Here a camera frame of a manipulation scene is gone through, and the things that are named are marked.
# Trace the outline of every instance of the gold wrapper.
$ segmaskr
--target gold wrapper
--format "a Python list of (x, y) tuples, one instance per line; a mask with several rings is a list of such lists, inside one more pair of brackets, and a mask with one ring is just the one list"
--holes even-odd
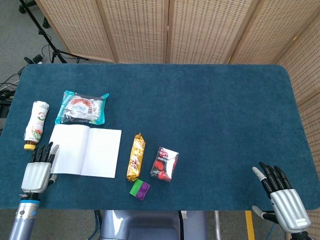
[(134, 182), (140, 176), (146, 142), (141, 133), (134, 136), (126, 178)]

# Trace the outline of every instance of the yellow bottle cap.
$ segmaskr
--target yellow bottle cap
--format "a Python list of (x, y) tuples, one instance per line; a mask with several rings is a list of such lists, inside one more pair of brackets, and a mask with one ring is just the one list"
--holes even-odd
[(35, 145), (32, 145), (32, 144), (25, 144), (25, 145), (24, 145), (24, 149), (25, 149), (25, 150), (31, 150), (31, 151), (33, 151), (33, 150), (35, 150), (35, 148), (36, 148), (36, 146), (35, 146)]

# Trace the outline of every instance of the open notebook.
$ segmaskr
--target open notebook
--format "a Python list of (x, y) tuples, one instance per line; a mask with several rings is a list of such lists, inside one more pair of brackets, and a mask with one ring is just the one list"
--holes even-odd
[(59, 144), (51, 173), (114, 178), (121, 130), (85, 125), (54, 126), (50, 142)]

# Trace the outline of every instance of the snack bag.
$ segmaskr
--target snack bag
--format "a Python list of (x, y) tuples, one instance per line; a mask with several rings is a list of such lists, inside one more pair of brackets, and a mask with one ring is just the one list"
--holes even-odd
[(82, 95), (73, 91), (64, 91), (62, 104), (55, 119), (55, 124), (90, 123), (101, 125), (105, 123), (105, 104), (109, 93), (101, 97)]
[(134, 136), (126, 178), (134, 182), (140, 176), (146, 142), (141, 133)]

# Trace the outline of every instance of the metal pole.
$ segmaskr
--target metal pole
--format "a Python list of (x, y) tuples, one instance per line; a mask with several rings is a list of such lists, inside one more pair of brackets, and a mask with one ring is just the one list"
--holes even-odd
[(51, 59), (51, 62), (52, 62), (52, 63), (54, 63), (55, 57), (58, 57), (63, 64), (66, 64), (66, 63), (67, 63), (67, 61), (66, 61), (66, 60), (63, 58), (63, 56), (61, 55), (61, 53), (67, 54), (67, 55), (70, 55), (70, 56), (73, 56), (73, 57), (77, 57), (77, 58), (83, 59), (83, 60), (89, 60), (88, 58), (84, 58), (84, 57), (81, 57), (81, 56), (77, 56), (77, 55), (74, 55), (74, 54), (71, 54), (71, 53), (68, 53), (68, 52), (65, 52), (65, 51), (60, 51), (59, 49), (57, 49), (57, 48), (55, 47), (55, 45), (52, 43), (51, 39), (50, 39), (50, 38), (48, 37), (48, 35), (46, 34), (45, 30), (41, 27), (41, 25), (39, 24), (39, 22), (37, 21), (37, 19), (35, 18), (35, 16), (32, 14), (32, 12), (31, 12), (30, 9), (28, 8), (28, 5), (25, 3), (25, 1), (24, 1), (24, 0), (20, 0), (20, 3), (22, 4), (22, 6), (23, 6), (24, 9), (26, 10), (26, 12), (29, 14), (31, 20), (34, 22), (34, 24), (35, 24), (36, 27), (38, 28), (38, 33), (45, 38), (45, 40), (48, 42), (48, 44), (49, 44), (50, 47), (52, 48), (52, 50), (53, 50), (52, 59)]
[(214, 220), (215, 220), (215, 238), (216, 240), (221, 240), (219, 211), (214, 211)]

